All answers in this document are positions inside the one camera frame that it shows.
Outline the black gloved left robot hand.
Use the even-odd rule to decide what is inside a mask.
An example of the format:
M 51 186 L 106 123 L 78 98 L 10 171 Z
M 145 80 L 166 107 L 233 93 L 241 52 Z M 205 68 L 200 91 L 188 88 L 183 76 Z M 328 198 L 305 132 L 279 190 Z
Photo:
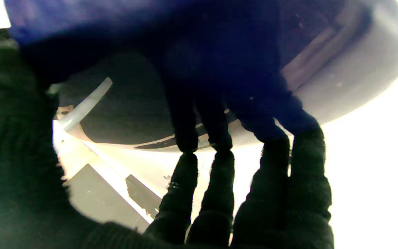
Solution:
M 159 213 L 145 232 L 77 211 L 55 153 L 56 103 L 8 30 L 0 29 L 0 249 L 333 249 L 330 183 L 319 126 L 264 144 L 236 219 L 234 155 L 215 154 L 191 223 L 198 161 L 182 153 Z

